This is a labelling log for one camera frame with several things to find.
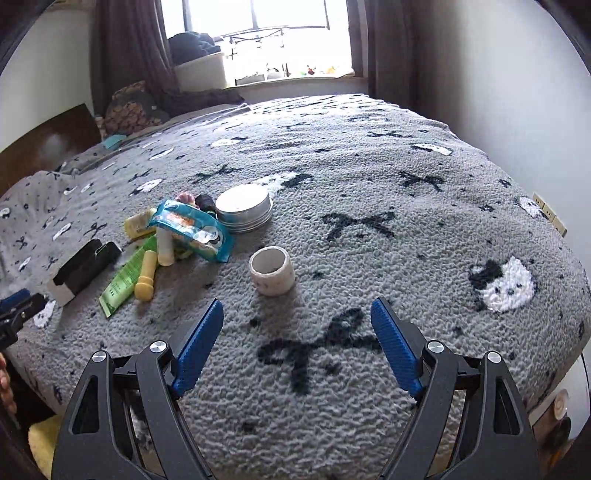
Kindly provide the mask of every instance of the window sill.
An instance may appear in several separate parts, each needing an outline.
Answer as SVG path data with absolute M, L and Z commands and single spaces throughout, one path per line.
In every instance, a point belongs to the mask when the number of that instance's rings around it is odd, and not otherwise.
M 249 105 L 278 98 L 316 95 L 348 95 L 368 93 L 367 78 L 350 76 L 291 77 L 228 87 L 237 92 Z
M 291 77 L 283 77 L 283 78 L 278 78 L 278 79 L 268 79 L 265 80 L 264 82 L 252 82 L 252 83 L 245 83 L 243 85 L 232 85 L 227 87 L 228 89 L 242 89 L 242 88 L 257 88 L 257 87 L 268 87 L 268 86 L 275 86 L 275 85 L 289 85 L 292 83 L 311 83 L 311 82 L 325 82 L 327 80 L 335 80 L 335 79 L 344 79 L 344 78 L 354 78 L 355 77 L 355 72 L 353 70 L 350 70 L 344 74 L 328 74 L 328 73 L 317 73 L 315 75 L 307 75 L 305 77 L 300 77 L 300 76 L 291 76 Z

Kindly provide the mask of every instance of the human hand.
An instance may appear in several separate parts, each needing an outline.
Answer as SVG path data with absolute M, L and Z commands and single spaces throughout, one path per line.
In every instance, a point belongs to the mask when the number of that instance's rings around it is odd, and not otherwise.
M 0 399 L 4 408 L 10 413 L 14 414 L 17 412 L 17 404 L 14 403 L 14 395 L 12 394 L 12 388 L 10 388 L 10 377 L 6 371 L 6 359 L 0 353 Z

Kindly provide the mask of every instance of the curtain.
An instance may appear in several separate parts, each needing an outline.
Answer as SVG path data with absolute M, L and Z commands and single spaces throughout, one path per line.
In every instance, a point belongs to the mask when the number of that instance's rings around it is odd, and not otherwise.
M 413 108 L 417 101 L 413 0 L 348 0 L 353 69 L 370 96 Z
M 160 0 L 97 0 L 90 52 L 95 113 L 104 115 L 113 93 L 140 80 L 170 116 L 244 101 L 236 89 L 179 91 Z

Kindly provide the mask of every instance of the yellow towel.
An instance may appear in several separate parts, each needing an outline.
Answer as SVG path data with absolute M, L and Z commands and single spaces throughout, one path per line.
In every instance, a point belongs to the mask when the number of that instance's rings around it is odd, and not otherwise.
M 51 479 L 53 452 L 56 450 L 57 434 L 60 431 L 61 417 L 55 415 L 47 420 L 34 423 L 29 428 L 29 447 L 39 470 Z

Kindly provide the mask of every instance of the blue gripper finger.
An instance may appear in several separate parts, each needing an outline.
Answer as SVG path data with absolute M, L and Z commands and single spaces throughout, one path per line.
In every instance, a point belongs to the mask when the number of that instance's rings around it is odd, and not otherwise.
M 423 386 L 418 379 L 419 359 L 408 346 L 404 335 L 396 325 L 380 299 L 374 300 L 371 306 L 371 325 L 378 336 L 392 373 L 398 385 L 416 400 L 420 397 Z
M 222 326 L 223 307 L 214 300 L 177 357 L 177 375 L 171 387 L 179 397 L 196 385 Z
M 23 288 L 10 295 L 7 299 L 0 300 L 0 314 L 10 312 L 14 307 L 28 300 L 30 297 L 31 292 L 29 292 L 26 288 Z

